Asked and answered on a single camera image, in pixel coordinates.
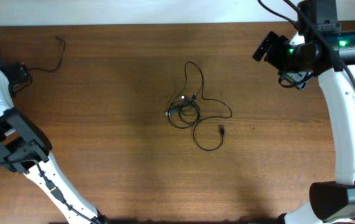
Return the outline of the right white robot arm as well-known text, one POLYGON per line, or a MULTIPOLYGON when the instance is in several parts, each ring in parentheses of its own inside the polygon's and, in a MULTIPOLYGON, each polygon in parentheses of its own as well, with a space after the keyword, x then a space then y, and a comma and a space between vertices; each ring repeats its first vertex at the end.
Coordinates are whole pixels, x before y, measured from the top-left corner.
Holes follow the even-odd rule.
POLYGON ((301 90, 318 80, 333 132, 335 179, 311 184, 308 202, 277 223, 355 223, 355 30, 342 30, 335 1, 292 8, 298 16, 294 37, 270 32, 253 57, 275 67, 284 88, 301 90))

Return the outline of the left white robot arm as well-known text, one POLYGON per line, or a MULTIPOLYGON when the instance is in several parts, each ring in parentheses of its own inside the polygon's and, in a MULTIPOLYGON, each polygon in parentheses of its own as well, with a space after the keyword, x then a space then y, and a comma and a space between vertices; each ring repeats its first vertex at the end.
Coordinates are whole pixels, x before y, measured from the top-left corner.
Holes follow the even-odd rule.
POLYGON ((33 82, 30 71, 22 62, 0 60, 0 167, 36 184, 68 223, 107 223, 62 172, 47 136, 14 106, 13 96, 33 82))

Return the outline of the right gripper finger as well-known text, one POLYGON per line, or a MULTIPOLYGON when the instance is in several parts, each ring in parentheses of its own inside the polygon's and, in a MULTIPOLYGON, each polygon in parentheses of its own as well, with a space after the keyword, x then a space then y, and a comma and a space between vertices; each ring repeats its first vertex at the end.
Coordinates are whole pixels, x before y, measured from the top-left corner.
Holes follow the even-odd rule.
POLYGON ((284 88, 303 90, 312 78, 313 74, 309 72, 289 73, 279 71, 279 85, 284 88))
POLYGON ((271 48, 271 46, 273 46, 276 43, 278 38, 279 36, 275 32, 270 31, 263 39, 263 41, 260 43, 252 58, 257 62, 260 62, 263 56, 271 48))

